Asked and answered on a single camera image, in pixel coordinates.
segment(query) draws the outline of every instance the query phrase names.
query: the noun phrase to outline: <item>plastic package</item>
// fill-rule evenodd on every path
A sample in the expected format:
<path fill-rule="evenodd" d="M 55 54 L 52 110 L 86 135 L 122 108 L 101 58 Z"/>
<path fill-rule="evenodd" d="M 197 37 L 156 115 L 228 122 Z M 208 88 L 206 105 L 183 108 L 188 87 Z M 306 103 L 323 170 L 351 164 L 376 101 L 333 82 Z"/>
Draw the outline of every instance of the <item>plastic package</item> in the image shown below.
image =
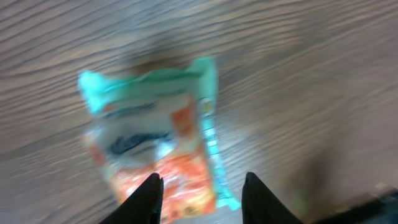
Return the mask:
<path fill-rule="evenodd" d="M 157 172 L 164 179 L 162 223 L 239 208 L 213 127 L 218 78 L 212 58 L 132 78 L 84 71 L 79 87 L 93 117 L 85 145 L 120 202 Z"/>

